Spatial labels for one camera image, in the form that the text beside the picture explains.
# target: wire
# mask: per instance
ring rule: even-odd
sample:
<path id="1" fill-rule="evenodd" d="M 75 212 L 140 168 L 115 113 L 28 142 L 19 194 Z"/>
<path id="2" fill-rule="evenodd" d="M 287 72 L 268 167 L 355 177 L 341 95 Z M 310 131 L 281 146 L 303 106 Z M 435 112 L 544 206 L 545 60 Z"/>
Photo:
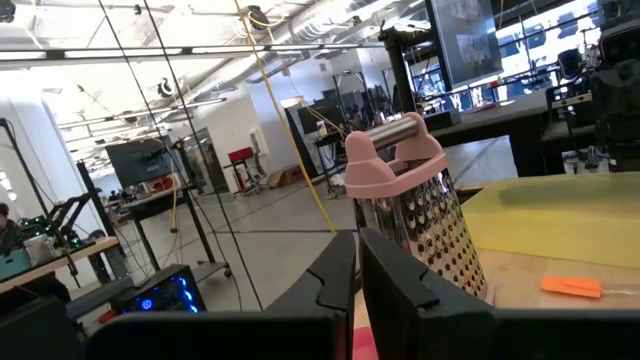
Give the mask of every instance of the wire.
<path id="1" fill-rule="evenodd" d="M 500 0 L 500 20 L 498 20 L 498 31 L 502 30 L 502 13 L 504 12 L 504 0 Z"/>
<path id="2" fill-rule="evenodd" d="M 241 10 L 240 10 L 240 4 L 238 4 L 238 0 L 233 0 L 233 2 L 236 4 L 236 10 L 238 11 L 238 15 L 241 14 Z M 244 18 L 241 18 L 242 20 L 242 25 L 245 28 L 245 31 L 249 31 L 249 27 L 247 25 L 247 22 L 244 20 Z M 296 143 L 295 140 L 293 139 L 293 135 L 291 134 L 291 129 L 289 129 L 289 126 L 287 125 L 287 123 L 284 120 L 284 117 L 282 116 L 282 112 L 280 111 L 280 107 L 278 106 L 278 103 L 276 101 L 276 97 L 273 94 L 273 89 L 271 88 L 271 83 L 269 82 L 269 79 L 267 77 L 267 74 L 264 70 L 264 66 L 262 65 L 262 61 L 260 60 L 260 56 L 258 56 L 258 51 L 256 50 L 256 44 L 255 41 L 253 39 L 251 39 L 249 41 L 249 44 L 251 44 L 251 48 L 253 49 L 253 54 L 255 55 L 256 59 L 257 59 L 257 63 L 258 63 L 258 67 L 260 68 L 260 73 L 262 74 L 262 78 L 264 79 L 264 83 L 267 86 L 267 90 L 269 91 L 269 96 L 271 97 L 271 103 L 273 104 L 273 108 L 276 110 L 276 113 L 278 114 L 278 117 L 280 118 L 280 124 L 282 125 L 282 128 L 284 129 L 284 132 L 287 134 L 288 138 L 289 138 L 289 142 L 291 143 L 291 147 L 293 148 L 295 154 L 296 154 L 296 158 L 298 160 L 298 164 L 300 164 L 300 170 L 302 171 L 302 175 L 304 175 L 304 178 L 307 182 L 307 186 L 309 186 L 309 190 L 311 190 L 311 194 L 313 194 L 313 197 L 316 201 L 316 204 L 318 205 L 318 208 L 320 209 L 320 212 L 322 212 L 322 216 L 324 217 L 324 220 L 327 223 L 327 226 L 329 227 L 329 229 L 331 230 L 331 233 L 333 233 L 334 235 L 336 234 L 336 229 L 334 228 L 333 224 L 331 223 L 331 219 L 329 218 L 329 214 L 327 214 L 327 211 L 324 209 L 324 207 L 322 206 L 322 201 L 320 201 L 320 197 L 318 196 L 318 193 L 316 192 L 315 187 L 313 186 L 313 183 L 311 182 L 311 179 L 309 178 L 309 174 L 307 173 L 307 170 L 302 162 L 302 156 L 300 155 L 300 152 L 298 151 L 298 148 L 296 147 Z"/>
<path id="3" fill-rule="evenodd" d="M 9 121 L 9 120 L 7 120 L 7 119 L 5 119 L 5 120 L 7 121 L 7 124 L 9 125 L 9 127 L 11 128 L 11 135 L 12 135 L 12 136 L 13 136 L 13 138 L 16 140 L 16 146 L 18 146 L 18 139 L 16 138 L 16 129 L 13 127 L 13 123 L 12 123 L 11 121 Z M 30 172 L 27 174 L 27 176 L 28 176 L 28 177 L 30 177 L 31 179 L 33 179 L 33 182 L 36 184 L 36 186 L 38 187 L 38 189 L 40 189 L 40 191 L 42 192 L 42 194 L 44 195 L 44 197 L 46 197 L 46 198 L 47 198 L 47 200 L 49 200 L 49 202 L 51 203 L 51 205 L 55 205 L 55 202 L 54 202 L 53 200 L 51 200 L 51 198 L 49 197 L 49 195 L 47 194 L 47 192 L 46 192 L 46 191 L 44 191 L 44 189 L 42 188 L 42 185 L 40 185 L 40 183 L 38 182 L 38 180 L 36 180 L 36 178 L 35 178 L 33 175 L 31 175 L 31 173 L 30 173 Z M 67 220 L 69 220 L 69 215 L 65 215 L 65 218 L 66 218 Z M 85 229 L 83 229 L 83 228 L 82 228 L 82 226 L 80 226 L 80 225 L 78 225 L 78 224 L 73 224 L 73 226 L 77 227 L 80 231 L 82 231 L 83 233 L 85 233 L 85 235 L 87 235 L 87 236 L 89 236 L 89 235 L 90 235 L 90 234 L 89 234 L 89 232 L 88 232 L 87 230 L 85 230 Z"/>
<path id="4" fill-rule="evenodd" d="M 198 146 L 198 149 L 200 150 L 200 154 L 203 158 L 203 162 L 205 167 L 207 168 L 207 171 L 210 171 L 209 169 L 211 169 L 211 167 L 209 166 L 209 161 L 207 160 L 206 154 L 204 152 L 204 149 L 202 148 L 202 144 L 200 143 L 199 139 L 198 139 L 198 134 L 196 132 L 196 129 L 193 125 L 193 120 L 191 119 L 191 115 L 189 114 L 189 111 L 187 109 L 187 103 L 184 100 L 184 94 L 182 93 L 182 90 L 180 89 L 180 85 L 178 83 L 178 78 L 176 77 L 175 71 L 173 70 L 173 65 L 171 65 L 171 61 L 169 60 L 169 55 L 167 54 L 167 49 L 164 46 L 164 41 L 162 40 L 162 35 L 160 34 L 160 30 L 158 29 L 158 25 L 156 24 L 156 20 L 153 17 L 153 14 L 151 13 L 151 8 L 149 7 L 149 3 L 147 2 L 147 0 L 143 0 L 144 1 L 144 6 L 147 9 L 147 12 L 149 14 L 149 19 L 151 20 L 151 24 L 153 25 L 153 29 L 158 37 L 158 42 L 160 43 L 160 47 L 162 48 L 162 53 L 164 54 L 164 58 L 167 62 L 167 65 L 169 66 L 169 71 L 171 72 L 171 77 L 173 78 L 173 81 L 175 83 L 176 86 L 176 90 L 178 91 L 178 95 L 180 97 L 180 102 L 182 103 L 182 108 L 184 109 L 185 115 L 187 117 L 187 121 L 189 122 L 189 126 L 191 127 L 191 132 L 193 135 L 194 140 L 196 141 L 196 145 Z M 251 39 L 250 41 L 254 41 L 253 37 L 251 36 L 251 34 L 247 31 L 247 33 L 249 34 L 249 38 Z M 260 308 L 260 310 L 264 310 L 264 307 L 262 306 L 262 302 L 260 301 L 260 296 L 258 295 L 258 291 L 256 290 L 255 284 L 253 283 L 253 278 L 251 277 L 251 274 L 249 273 L 249 269 L 247 268 L 247 264 L 244 260 L 244 256 L 242 255 L 242 251 L 240 250 L 240 245 L 238 244 L 238 239 L 236 238 L 235 232 L 233 231 L 233 228 L 231 226 L 231 222 L 229 221 L 229 217 L 227 216 L 227 212 L 224 209 L 224 205 L 222 204 L 222 199 L 220 198 L 220 194 L 215 191 L 214 189 L 214 193 L 216 195 L 216 198 L 218 199 L 218 203 L 220 204 L 220 210 L 222 212 L 222 216 L 224 217 L 225 222 L 227 223 L 227 227 L 229 228 L 229 232 L 231 234 L 231 238 L 233 239 L 233 243 L 236 246 L 236 250 L 238 252 L 238 257 L 240 258 L 240 262 L 242 263 L 242 267 L 244 268 L 245 273 L 247 274 L 247 278 L 249 279 L 249 284 L 251 285 L 251 289 L 253 290 L 253 294 L 256 297 L 256 301 L 258 302 L 258 307 Z M 200 206 L 200 203 L 198 202 L 197 199 L 194 198 L 194 202 L 198 205 L 198 207 L 200 208 L 202 214 L 205 216 L 205 218 L 207 219 L 207 222 L 209 223 L 209 225 L 211 226 L 211 229 L 213 230 L 213 225 L 211 225 L 211 222 L 209 221 L 207 215 L 204 213 L 204 210 L 202 210 L 202 207 Z M 218 247 L 220 248 L 220 252 L 224 254 L 224 252 L 222 251 L 222 246 L 220 246 L 220 243 L 218 241 L 218 237 L 217 235 L 215 235 L 216 237 L 216 242 L 218 243 Z"/>
<path id="5" fill-rule="evenodd" d="M 162 136 L 162 133 L 161 133 L 161 131 L 160 131 L 160 128 L 159 128 L 159 126 L 158 126 L 158 123 L 157 123 L 157 121 L 156 121 L 156 119 L 155 119 L 155 116 L 153 115 L 153 112 L 151 111 L 151 105 L 150 105 L 150 104 L 149 104 L 149 102 L 147 101 L 147 98 L 146 98 L 146 96 L 145 96 L 145 94 L 144 94 L 144 91 L 142 90 L 142 86 L 140 85 L 140 81 L 138 80 L 138 77 L 136 76 L 136 73 L 135 73 L 135 71 L 133 70 L 133 67 L 132 67 L 132 65 L 131 65 L 131 61 L 129 60 L 129 57 L 127 56 L 126 52 L 124 51 L 124 48 L 122 47 L 122 43 L 120 42 L 120 39 L 119 39 L 119 37 L 118 37 L 118 34 L 116 33 L 115 28 L 113 27 L 113 24 L 111 23 L 111 19 L 109 18 L 109 15 L 107 14 L 106 8 L 104 7 L 104 4 L 102 3 L 102 0 L 98 0 L 98 3 L 100 4 L 100 8 L 102 9 L 102 12 L 103 12 L 103 13 L 104 13 L 104 15 L 105 15 L 105 19 L 107 20 L 107 24 L 109 25 L 109 28 L 111 29 L 111 32 L 112 32 L 112 34 L 113 34 L 113 36 L 114 36 L 114 39 L 116 40 L 116 43 L 118 44 L 118 48 L 119 48 L 119 49 L 120 49 L 120 51 L 122 52 L 122 56 L 123 56 L 123 58 L 125 59 L 125 62 L 127 63 L 127 66 L 129 67 L 129 70 L 130 70 L 130 72 L 131 72 L 131 75 L 132 75 L 132 77 L 133 77 L 133 79 L 134 79 L 135 83 L 136 83 L 136 86 L 137 86 L 137 88 L 138 88 L 138 91 L 140 92 L 140 96 L 142 97 L 142 100 L 144 101 L 145 106 L 146 106 L 147 110 L 148 110 L 148 111 L 149 111 L 149 113 L 150 113 L 150 118 L 152 119 L 152 121 L 153 121 L 153 123 L 154 123 L 154 125 L 155 125 L 155 129 L 156 129 L 156 131 L 158 132 L 158 135 Z M 191 116 L 189 115 L 189 112 L 188 112 L 188 111 L 187 111 L 187 109 L 186 109 L 186 103 L 185 103 L 185 101 L 184 101 L 184 96 L 183 96 L 183 94 L 182 94 L 182 90 L 180 90 L 180 87 L 178 86 L 178 81 L 177 81 L 176 76 L 175 76 L 175 73 L 174 73 L 174 71 L 173 71 L 173 67 L 171 66 L 171 62 L 169 61 L 169 56 L 168 56 L 168 54 L 167 54 L 167 52 L 166 52 L 166 48 L 165 48 L 165 46 L 164 46 L 164 42 L 162 41 L 162 37 L 161 37 L 160 32 L 159 32 L 159 30 L 158 30 L 158 27 L 157 27 L 157 25 L 156 25 L 155 19 L 154 19 L 154 17 L 153 17 L 153 15 L 152 15 L 152 13 L 151 13 L 151 10 L 150 10 L 150 8 L 149 8 L 149 4 L 148 4 L 146 1 L 144 2 L 144 4 L 145 4 L 145 8 L 147 9 L 147 11 L 148 11 L 148 13 L 149 13 L 149 18 L 151 19 L 151 23 L 153 24 L 153 27 L 154 27 L 155 32 L 156 32 L 156 35 L 158 36 L 158 40 L 159 40 L 160 45 L 161 45 L 161 47 L 162 47 L 162 50 L 163 50 L 163 53 L 164 53 L 165 59 L 166 59 L 166 61 L 167 61 L 167 64 L 169 65 L 169 69 L 171 70 L 171 75 L 173 76 L 173 80 L 174 80 L 174 82 L 175 82 L 175 84 L 176 84 L 176 88 L 177 88 L 178 93 L 179 93 L 179 95 L 180 95 L 180 99 L 181 99 L 181 101 L 182 101 L 183 108 L 185 109 L 185 113 L 186 113 L 186 115 L 187 115 L 187 120 L 189 121 L 189 125 L 191 126 L 191 130 L 192 130 L 192 132 L 193 132 L 194 139 L 196 139 L 196 144 L 198 144 L 198 148 L 200 149 L 200 152 L 202 153 L 202 156 L 203 156 L 203 158 L 204 158 L 205 165 L 206 165 L 207 169 L 209 169 L 208 161 L 206 160 L 206 156 L 205 156 L 205 154 L 204 154 L 204 150 L 202 149 L 202 145 L 201 145 L 201 144 L 200 144 L 200 142 L 197 140 L 198 135 L 196 134 L 195 128 L 194 128 L 194 126 L 193 126 L 193 121 L 191 120 Z M 175 161 L 176 161 L 176 160 L 173 158 L 173 154 L 172 154 L 172 153 L 171 153 L 171 151 L 169 150 L 169 147 L 167 146 L 167 144 L 166 144 L 166 143 L 164 143 L 164 141 L 163 141 L 163 144 L 164 144 L 165 149 L 167 149 L 167 150 L 168 150 L 168 154 L 169 154 L 169 157 L 170 157 L 171 161 L 173 161 L 173 162 L 175 163 Z M 184 176 L 182 175 L 182 173 L 181 173 L 181 172 L 178 172 L 178 176 L 180 177 L 180 179 L 182 180 L 182 182 L 183 182 L 183 183 L 185 183 L 185 184 L 187 184 L 187 183 L 188 183 L 188 182 L 184 179 Z M 215 194 L 216 194 L 216 197 L 218 198 L 218 202 L 219 202 L 219 204 L 220 204 L 220 207 L 221 207 L 221 210 L 222 210 L 222 214 L 223 214 L 223 216 L 224 216 L 224 218 L 225 218 L 225 221 L 226 221 L 226 223 L 227 223 L 227 227 L 229 228 L 229 230 L 230 230 L 230 232 L 231 232 L 231 236 L 232 236 L 232 238 L 233 238 L 233 240 L 234 240 L 234 243 L 236 244 L 236 248 L 239 250 L 239 245 L 238 245 L 237 239 L 236 239 L 236 237 L 235 237 L 235 234 L 234 234 L 234 232 L 233 232 L 233 229 L 232 229 L 232 227 L 231 227 L 231 223 L 229 222 L 229 218 L 228 218 L 228 216 L 227 216 L 227 214 L 226 214 L 226 211 L 224 210 L 224 206 L 222 205 L 222 199 L 220 198 L 220 195 L 219 195 L 217 192 L 215 192 Z M 209 220 L 209 217 L 208 217 L 208 216 L 207 216 L 207 214 L 204 212 L 204 209 L 202 208 L 202 206 L 200 206 L 200 204 L 199 204 L 198 200 L 197 200 L 196 198 L 194 198 L 193 200 L 194 200 L 194 202 L 198 205 L 198 207 L 200 208 L 200 211 L 201 211 L 201 213 L 202 213 L 203 217 L 205 218 L 205 220 L 207 221 L 207 223 L 208 223 L 208 224 L 209 224 L 209 226 L 211 227 L 211 229 L 212 229 L 212 231 L 213 231 L 213 234 L 214 234 L 214 237 L 215 237 L 216 244 L 218 245 L 218 248 L 220 249 L 220 253 L 222 254 L 222 258 L 224 259 L 224 261 L 225 261 L 226 265 L 227 265 L 227 266 L 229 266 L 229 263 L 228 263 L 228 261 L 227 261 L 227 259 L 226 259 L 226 256 L 225 256 L 225 254 L 224 254 L 224 251 L 222 250 L 222 246 L 220 245 L 220 241 L 219 241 L 219 239 L 218 239 L 218 236 L 217 236 L 217 234 L 215 233 L 215 229 L 213 228 L 213 225 L 211 224 L 211 221 Z M 244 269 L 245 269 L 245 271 L 246 271 L 246 273 L 247 273 L 247 277 L 249 278 L 249 282 L 251 283 L 251 287 L 252 287 L 252 289 L 253 289 L 254 295 L 255 295 L 255 297 L 256 297 L 256 300 L 258 301 L 258 306 L 260 307 L 260 309 L 261 309 L 261 310 L 263 310 L 264 308 L 262 307 L 262 303 L 261 303 L 261 301 L 260 301 L 260 298 L 259 298 L 259 296 L 258 296 L 258 293 L 257 293 L 257 291 L 256 291 L 256 289 L 255 289 L 255 286 L 253 285 L 253 280 L 251 279 L 251 275 L 250 275 L 250 273 L 248 272 L 247 267 L 246 267 L 246 264 L 245 264 L 245 262 L 244 262 L 244 257 L 242 256 L 242 253 L 241 253 L 240 251 L 238 251 L 238 255 L 239 255 L 240 260 L 242 261 L 242 265 L 244 266 Z M 233 278 L 233 281 L 234 281 L 234 284 L 235 284 L 236 288 L 238 288 L 238 289 L 239 289 L 239 287 L 238 287 L 238 283 L 237 283 L 237 281 L 236 281 L 235 276 L 232 276 L 232 278 Z M 238 291 L 238 296 L 239 296 L 239 297 L 238 297 L 238 301 L 241 303 L 241 301 L 242 301 L 242 300 L 241 300 L 241 298 L 240 298 L 240 291 Z"/>
<path id="6" fill-rule="evenodd" d="M 131 247 L 131 244 L 129 243 L 129 240 L 127 240 L 127 238 L 124 236 L 124 234 L 122 233 L 122 231 L 120 231 L 120 229 L 118 229 L 118 227 L 114 226 L 113 227 L 118 234 L 120 234 L 120 236 L 122 237 L 122 240 L 124 240 L 124 242 L 127 243 L 127 246 L 129 247 L 129 249 L 131 249 L 131 256 L 133 257 L 133 261 L 136 262 L 136 264 L 138 265 L 138 267 L 140 268 L 140 270 L 142 270 L 142 273 L 144 274 L 145 277 L 149 276 L 149 274 L 147 274 L 147 272 L 145 271 L 145 269 L 142 267 L 142 265 L 140 265 L 140 262 L 138 262 L 138 258 L 136 257 L 136 255 L 133 253 L 133 248 Z"/>

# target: yellow cable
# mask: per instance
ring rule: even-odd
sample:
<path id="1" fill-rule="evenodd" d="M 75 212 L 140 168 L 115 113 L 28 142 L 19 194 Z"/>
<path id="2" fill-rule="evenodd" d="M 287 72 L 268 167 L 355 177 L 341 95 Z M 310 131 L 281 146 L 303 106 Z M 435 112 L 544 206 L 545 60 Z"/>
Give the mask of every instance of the yellow cable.
<path id="1" fill-rule="evenodd" d="M 244 19 L 244 17 L 242 17 L 242 11 L 240 10 L 240 4 L 238 4 L 238 0 L 233 0 L 233 2 L 236 4 L 236 10 L 238 11 L 238 16 L 240 16 L 240 20 L 242 21 L 242 26 L 244 26 L 244 30 L 248 33 L 249 32 L 249 27 L 247 25 L 246 20 Z M 254 39 L 252 37 L 249 37 L 249 44 L 251 44 L 251 48 L 253 49 L 253 54 L 256 57 L 256 60 L 258 62 L 258 67 L 260 68 L 260 73 L 262 74 L 262 78 L 264 79 L 264 84 L 267 86 L 267 90 L 269 91 L 269 96 L 271 97 L 271 102 L 273 104 L 273 108 L 276 110 L 276 113 L 278 113 L 278 118 L 280 118 L 280 124 L 282 125 L 282 128 L 284 129 L 284 132 L 287 134 L 287 137 L 289 138 L 289 142 L 291 143 L 291 147 L 293 148 L 293 151 L 296 153 L 296 158 L 298 159 L 298 164 L 300 165 L 300 170 L 302 171 L 302 175 L 304 175 L 304 179 L 307 182 L 307 186 L 309 186 L 309 190 L 311 190 L 311 194 L 313 194 L 313 198 L 316 201 L 316 204 L 318 205 L 318 208 L 320 208 L 320 211 L 322 212 L 322 216 L 324 217 L 324 220 L 327 222 L 327 226 L 329 227 L 329 230 L 331 230 L 331 232 L 333 234 L 336 233 L 336 229 L 333 227 L 333 224 L 331 223 L 331 219 L 329 218 L 329 214 L 327 214 L 327 211 L 324 209 L 324 207 L 322 206 L 322 201 L 320 201 L 320 197 L 318 196 L 318 193 L 316 192 L 315 187 L 313 186 L 313 183 L 311 183 L 311 179 L 309 178 L 309 174 L 307 174 L 307 170 L 304 167 L 304 164 L 302 163 L 302 156 L 300 155 L 300 152 L 298 151 L 298 148 L 296 147 L 296 143 L 293 139 L 293 135 L 291 134 L 291 130 L 289 129 L 289 126 L 287 125 L 287 123 L 284 120 L 284 117 L 282 116 L 282 112 L 280 112 L 280 107 L 278 106 L 278 103 L 276 101 L 276 97 L 273 94 L 273 89 L 271 89 L 271 83 L 269 82 L 269 78 L 267 77 L 267 73 L 264 70 L 264 66 L 262 65 L 262 61 L 260 59 L 260 57 L 258 56 L 258 51 L 256 50 L 256 43 L 254 41 Z"/>
<path id="2" fill-rule="evenodd" d="M 151 138 L 154 141 L 159 142 L 162 145 L 165 145 L 164 141 L 160 140 L 159 138 Z M 176 216 L 177 216 L 177 209 L 178 209 L 178 188 L 176 187 L 176 169 L 175 166 L 176 164 L 173 162 L 173 156 L 169 157 L 170 161 L 171 161 L 171 187 L 173 190 L 173 207 L 171 208 L 171 228 L 175 229 L 176 228 Z"/>
<path id="3" fill-rule="evenodd" d="M 273 37 L 273 33 L 271 32 L 271 28 L 267 28 L 267 32 L 269 32 L 269 37 L 271 37 L 271 42 L 276 43 L 276 38 Z"/>

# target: ceiling light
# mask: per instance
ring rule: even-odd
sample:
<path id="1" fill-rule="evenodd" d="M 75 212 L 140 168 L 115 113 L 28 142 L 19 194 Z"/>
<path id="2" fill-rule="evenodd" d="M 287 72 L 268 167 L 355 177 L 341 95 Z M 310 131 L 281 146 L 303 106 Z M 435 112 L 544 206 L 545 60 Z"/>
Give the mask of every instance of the ceiling light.
<path id="1" fill-rule="evenodd" d="M 11 51 L 0 52 L 0 60 L 20 60 L 20 59 L 45 59 L 47 53 L 44 51 Z"/>
<path id="2" fill-rule="evenodd" d="M 278 51 L 278 50 L 311 50 L 311 49 L 317 49 L 319 48 L 320 45 L 301 45 L 301 44 L 292 44 L 292 45 L 273 45 L 271 46 L 271 50 L 274 51 Z"/>
<path id="3" fill-rule="evenodd" d="M 264 46 L 257 45 L 256 51 L 264 50 Z M 253 51 L 251 46 L 211 46 L 211 47 L 199 47 L 193 49 L 194 54 L 224 54 L 232 52 L 249 52 Z"/>

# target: yellow foam block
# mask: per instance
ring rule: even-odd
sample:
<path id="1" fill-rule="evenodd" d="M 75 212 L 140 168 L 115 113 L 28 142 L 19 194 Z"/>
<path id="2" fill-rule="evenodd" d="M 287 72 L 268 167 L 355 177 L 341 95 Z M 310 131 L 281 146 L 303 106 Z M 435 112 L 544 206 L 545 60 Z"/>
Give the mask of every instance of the yellow foam block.
<path id="1" fill-rule="evenodd" d="M 640 173 L 489 185 L 462 206 L 478 248 L 640 268 Z"/>

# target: wooden table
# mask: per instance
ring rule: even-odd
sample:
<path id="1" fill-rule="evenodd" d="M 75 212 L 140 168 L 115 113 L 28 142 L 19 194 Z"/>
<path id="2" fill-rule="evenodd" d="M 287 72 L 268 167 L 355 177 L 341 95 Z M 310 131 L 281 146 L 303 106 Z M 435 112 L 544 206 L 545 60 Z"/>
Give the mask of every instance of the wooden table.
<path id="1" fill-rule="evenodd" d="M 89 247 L 76 251 L 72 253 L 70 257 L 73 261 L 78 261 L 90 255 L 97 254 L 100 252 L 106 252 L 110 249 L 114 249 L 117 253 L 116 247 L 119 244 L 120 243 L 118 242 L 118 239 L 116 237 L 106 237 L 106 238 L 98 239 L 94 245 L 91 245 Z M 67 265 L 69 265 L 69 261 L 67 260 L 67 258 L 61 257 L 49 263 L 46 263 L 44 265 L 34 267 L 33 269 L 29 270 L 28 272 L 22 275 L 16 276 L 14 278 L 10 278 L 5 282 L 0 282 L 0 294 L 6 291 L 9 291 L 15 288 L 16 286 L 24 285 L 30 281 L 33 281 L 39 277 L 47 275 L 48 273 L 53 272 L 62 267 L 65 267 Z"/>

